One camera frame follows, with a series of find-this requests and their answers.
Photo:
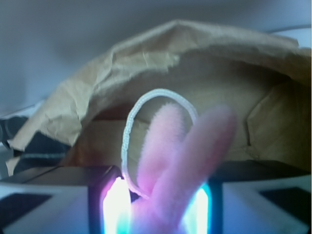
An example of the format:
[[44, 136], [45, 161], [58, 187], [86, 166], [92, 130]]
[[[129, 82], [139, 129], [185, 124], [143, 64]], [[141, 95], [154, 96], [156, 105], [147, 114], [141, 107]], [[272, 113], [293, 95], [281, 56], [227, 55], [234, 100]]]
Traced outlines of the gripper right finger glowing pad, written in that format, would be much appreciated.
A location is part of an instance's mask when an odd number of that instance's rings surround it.
[[188, 234], [310, 234], [311, 174], [213, 175], [185, 216]]

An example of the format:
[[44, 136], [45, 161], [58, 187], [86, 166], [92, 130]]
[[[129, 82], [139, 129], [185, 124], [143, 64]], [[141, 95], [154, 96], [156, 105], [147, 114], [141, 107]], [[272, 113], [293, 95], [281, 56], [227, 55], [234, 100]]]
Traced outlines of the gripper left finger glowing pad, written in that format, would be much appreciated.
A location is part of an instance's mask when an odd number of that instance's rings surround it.
[[116, 166], [36, 167], [0, 182], [3, 234], [127, 234], [130, 209]]

